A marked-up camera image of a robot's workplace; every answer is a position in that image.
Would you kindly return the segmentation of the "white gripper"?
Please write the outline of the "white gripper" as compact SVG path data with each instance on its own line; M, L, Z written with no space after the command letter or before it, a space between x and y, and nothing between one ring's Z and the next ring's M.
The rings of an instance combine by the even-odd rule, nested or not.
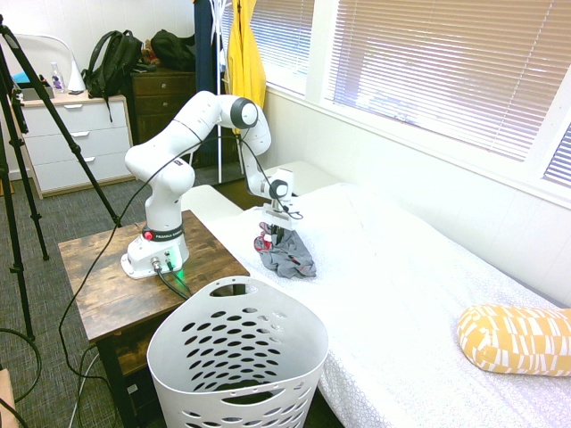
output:
M293 213L289 213L279 204L278 201L264 203L262 206L262 221L270 227L272 244L280 244L285 229L294 231L297 228L298 220L293 218Z

